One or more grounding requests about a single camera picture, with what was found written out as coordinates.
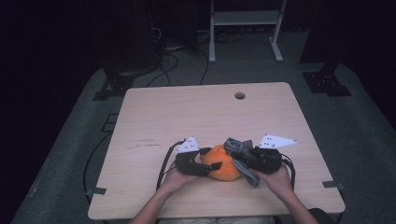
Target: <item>person's right hand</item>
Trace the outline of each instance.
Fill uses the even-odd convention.
[[[256,170],[251,171],[254,172],[254,174],[256,174],[259,178],[261,178],[267,184],[268,188],[280,200],[283,201],[287,199],[290,194],[293,194],[288,168],[284,163],[282,163],[278,171],[270,175],[266,175]]]

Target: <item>hole in table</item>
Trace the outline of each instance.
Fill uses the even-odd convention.
[[[242,92],[237,92],[235,95],[235,98],[236,99],[238,99],[238,100],[243,100],[243,99],[245,99],[245,97],[246,97],[246,95],[244,94],[244,93],[242,93]]]

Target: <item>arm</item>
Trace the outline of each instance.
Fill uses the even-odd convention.
[[[186,184],[198,178],[200,177],[183,175],[177,168],[170,170],[160,188],[152,195],[142,210],[140,210],[140,212],[129,223],[155,223],[166,200],[178,190],[183,189]]]
[[[288,207],[297,224],[318,224],[291,188],[289,172],[285,164],[282,164],[280,169],[271,175],[266,175],[259,171],[253,172],[259,176],[276,197]]]

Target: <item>table surface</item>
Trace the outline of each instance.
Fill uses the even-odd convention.
[[[236,99],[237,92],[246,98]],[[337,188],[323,187],[332,176],[289,84],[250,83],[128,90],[96,186],[106,193],[93,195],[89,217],[134,217],[155,192],[164,156],[178,141],[193,135],[200,147],[213,147],[232,137],[257,146],[266,133],[298,140],[279,151],[294,163],[295,192],[305,206],[343,212]],[[174,151],[168,167],[175,156]],[[288,213],[264,182],[254,189],[244,177],[231,182],[208,177],[171,197],[160,217]]]

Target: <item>person's left hand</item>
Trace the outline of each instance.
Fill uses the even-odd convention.
[[[170,166],[170,170],[166,174],[166,178],[160,186],[160,189],[166,190],[168,193],[175,193],[176,191],[183,189],[184,186],[191,181],[197,180],[201,178],[200,176],[195,175],[183,175],[175,165],[175,162],[172,162]]]

